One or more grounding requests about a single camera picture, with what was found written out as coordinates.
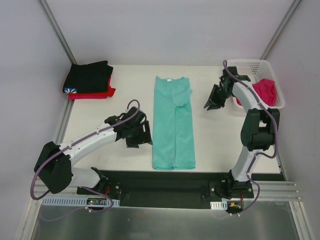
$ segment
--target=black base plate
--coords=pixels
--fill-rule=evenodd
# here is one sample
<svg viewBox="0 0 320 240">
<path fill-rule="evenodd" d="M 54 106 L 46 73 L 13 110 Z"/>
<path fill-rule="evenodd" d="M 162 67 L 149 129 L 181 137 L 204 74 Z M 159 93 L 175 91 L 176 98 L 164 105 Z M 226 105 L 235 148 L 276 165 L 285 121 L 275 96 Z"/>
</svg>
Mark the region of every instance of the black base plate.
<svg viewBox="0 0 320 240">
<path fill-rule="evenodd" d="M 255 197 L 254 191 L 252 191 L 253 188 L 251 183 L 249 184 L 250 186 L 249 189 L 251 190 L 244 189 L 244 190 L 231 191 L 229 193 L 225 191 L 221 181 L 210 182 L 209 186 L 210 186 L 210 196 L 212 198 L 218 197 L 221 199 L 221 197 L 228 196 L 229 194 L 231 198 L 240 199 L 242 197 L 241 193 L 243 193 L 243 197 L 245 199 L 253 199 Z"/>
<path fill-rule="evenodd" d="M 101 171 L 110 184 L 120 184 L 119 193 L 109 195 L 120 200 L 123 207 L 210 209 L 210 202 L 221 198 L 211 193 L 213 185 L 220 184 L 228 176 L 223 173 L 202 172 L 148 172 L 148 171 Z M 284 181 L 282 174 L 252 174 L 255 181 Z M 78 188 L 77 194 L 88 194 Z M 244 193 L 253 198 L 252 193 Z"/>
</svg>

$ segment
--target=red cloth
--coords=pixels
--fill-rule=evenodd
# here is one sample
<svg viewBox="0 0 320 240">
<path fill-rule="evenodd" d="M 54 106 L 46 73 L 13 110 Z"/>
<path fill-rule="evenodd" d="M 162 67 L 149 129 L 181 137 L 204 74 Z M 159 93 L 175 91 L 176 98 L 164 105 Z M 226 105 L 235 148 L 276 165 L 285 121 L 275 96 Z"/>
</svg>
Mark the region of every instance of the red cloth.
<svg viewBox="0 0 320 240">
<path fill-rule="evenodd" d="M 262 99 L 262 101 L 265 102 L 265 104 L 271 107 L 273 107 L 276 104 L 277 92 L 275 81 L 264 78 L 261 79 L 259 82 L 252 84 L 252 86 L 256 93 L 259 95 L 259 97 Z M 236 99 L 236 102 L 242 106 L 238 98 Z"/>
<path fill-rule="evenodd" d="M 106 99 L 112 97 L 115 94 L 116 89 L 110 87 L 111 77 L 108 80 L 108 91 L 96 92 L 96 93 L 69 93 L 68 99 Z"/>
</svg>

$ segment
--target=folded clothes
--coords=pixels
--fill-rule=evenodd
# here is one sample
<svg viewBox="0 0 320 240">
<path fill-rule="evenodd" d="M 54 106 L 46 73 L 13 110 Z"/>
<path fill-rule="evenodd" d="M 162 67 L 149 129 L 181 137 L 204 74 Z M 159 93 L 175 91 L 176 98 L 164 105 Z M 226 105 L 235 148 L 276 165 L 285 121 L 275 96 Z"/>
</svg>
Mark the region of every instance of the folded clothes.
<svg viewBox="0 0 320 240">
<path fill-rule="evenodd" d="M 275 81 L 263 78 L 259 82 L 252 84 L 252 86 L 262 101 L 264 101 L 267 105 L 273 107 L 276 104 L 277 92 Z"/>
<path fill-rule="evenodd" d="M 86 65 L 72 64 L 63 84 L 63 92 L 68 94 L 93 94 L 108 91 L 108 79 L 113 67 L 108 61 Z"/>
<path fill-rule="evenodd" d="M 110 87 L 111 77 L 108 80 L 108 91 L 96 92 L 96 93 L 69 93 L 68 99 L 106 99 L 107 97 L 112 97 L 115 94 L 116 89 Z"/>
<path fill-rule="evenodd" d="M 196 167 L 190 80 L 156 77 L 152 166 L 157 170 Z"/>
</svg>

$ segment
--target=metal floor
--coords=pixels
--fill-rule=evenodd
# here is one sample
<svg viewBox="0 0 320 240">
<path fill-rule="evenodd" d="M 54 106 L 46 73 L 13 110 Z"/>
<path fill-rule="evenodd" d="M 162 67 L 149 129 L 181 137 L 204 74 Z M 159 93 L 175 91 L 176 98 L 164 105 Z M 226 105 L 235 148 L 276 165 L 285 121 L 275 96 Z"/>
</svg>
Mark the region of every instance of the metal floor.
<svg viewBox="0 0 320 240">
<path fill-rule="evenodd" d="M 41 206 L 53 219 L 74 207 Z M 240 217 L 225 211 L 114 207 L 79 210 L 54 221 L 36 221 L 32 240 L 298 240 L 288 202 L 257 202 Z"/>
</svg>

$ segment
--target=pink cloth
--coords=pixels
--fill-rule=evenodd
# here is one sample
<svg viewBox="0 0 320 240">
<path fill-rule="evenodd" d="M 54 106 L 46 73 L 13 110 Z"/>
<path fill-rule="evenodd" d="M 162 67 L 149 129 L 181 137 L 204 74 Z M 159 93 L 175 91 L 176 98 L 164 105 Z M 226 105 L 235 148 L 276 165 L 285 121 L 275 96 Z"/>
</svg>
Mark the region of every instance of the pink cloth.
<svg viewBox="0 0 320 240">
<path fill-rule="evenodd" d="M 259 97 L 269 106 L 274 106 L 277 101 L 277 92 L 275 81 L 269 79 L 261 79 L 259 82 L 252 84 L 253 89 L 259 95 Z"/>
</svg>

